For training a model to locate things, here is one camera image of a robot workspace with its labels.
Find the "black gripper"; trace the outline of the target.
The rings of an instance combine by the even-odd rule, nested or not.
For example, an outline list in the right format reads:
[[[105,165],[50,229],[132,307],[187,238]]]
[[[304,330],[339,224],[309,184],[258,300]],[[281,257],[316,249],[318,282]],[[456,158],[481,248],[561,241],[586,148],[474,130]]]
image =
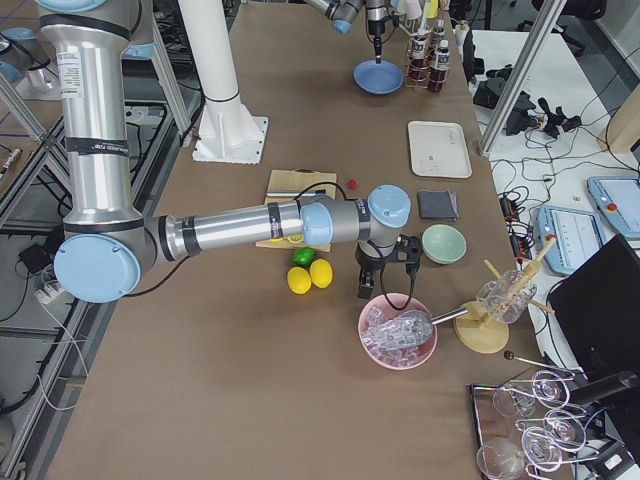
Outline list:
[[[375,275],[382,272],[387,264],[402,264],[409,278],[416,278],[420,269],[420,239],[400,234],[387,247],[378,246],[372,240],[359,242],[355,258],[360,267],[357,297],[369,300],[375,286]]]
[[[386,29],[386,6],[384,4],[366,5],[367,32],[373,38],[374,59],[382,62],[382,35]]]

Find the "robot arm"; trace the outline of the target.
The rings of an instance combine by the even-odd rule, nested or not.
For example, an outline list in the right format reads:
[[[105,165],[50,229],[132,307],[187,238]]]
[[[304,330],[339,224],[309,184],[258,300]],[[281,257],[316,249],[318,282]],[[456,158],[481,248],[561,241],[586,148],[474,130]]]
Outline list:
[[[56,50],[71,182],[54,271],[73,296],[109,303],[136,295],[142,275],[160,263],[293,235],[310,246],[355,242],[362,298],[390,263],[417,274],[420,242],[403,234],[411,201],[394,185],[365,199],[298,196],[212,216],[143,216],[131,194],[122,58],[149,33],[151,3],[43,1],[39,15]]]
[[[383,0],[309,0],[307,4],[321,12],[331,21],[333,28],[346,35],[360,11],[365,10],[367,33],[373,37],[374,59],[377,64],[382,63],[382,35],[386,31],[389,18],[389,7]]]

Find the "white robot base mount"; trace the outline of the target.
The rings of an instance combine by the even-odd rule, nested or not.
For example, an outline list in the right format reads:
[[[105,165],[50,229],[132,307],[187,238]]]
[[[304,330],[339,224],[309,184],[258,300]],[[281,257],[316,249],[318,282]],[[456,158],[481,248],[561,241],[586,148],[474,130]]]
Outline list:
[[[179,7],[205,99],[193,158],[257,165],[268,119],[242,103],[223,5],[184,0]]]

